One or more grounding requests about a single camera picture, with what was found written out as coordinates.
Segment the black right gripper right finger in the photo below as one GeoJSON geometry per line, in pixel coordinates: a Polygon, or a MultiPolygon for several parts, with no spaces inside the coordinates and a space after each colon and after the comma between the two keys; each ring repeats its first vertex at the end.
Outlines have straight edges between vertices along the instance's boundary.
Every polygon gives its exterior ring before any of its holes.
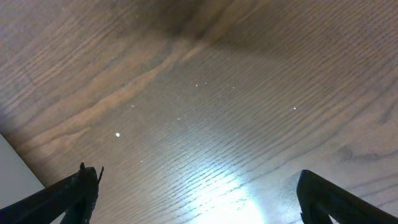
{"type": "Polygon", "coordinates": [[[301,171],[296,189],[304,224],[397,223],[397,217],[378,209],[313,173],[301,171]]]}

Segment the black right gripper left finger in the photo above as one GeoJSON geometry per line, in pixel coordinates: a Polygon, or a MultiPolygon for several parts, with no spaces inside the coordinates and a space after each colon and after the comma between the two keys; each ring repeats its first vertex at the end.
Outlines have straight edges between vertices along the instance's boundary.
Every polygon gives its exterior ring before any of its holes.
{"type": "Polygon", "coordinates": [[[80,164],[69,177],[1,209],[1,223],[52,223],[63,215],[61,223],[89,224],[103,172],[80,164]]]}

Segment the white cardboard box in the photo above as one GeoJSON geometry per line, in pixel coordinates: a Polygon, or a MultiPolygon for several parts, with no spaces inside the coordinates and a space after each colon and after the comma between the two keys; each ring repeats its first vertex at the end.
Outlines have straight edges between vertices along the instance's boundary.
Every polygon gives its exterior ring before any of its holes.
{"type": "Polygon", "coordinates": [[[3,136],[0,142],[0,188],[1,208],[45,188],[3,136]]]}

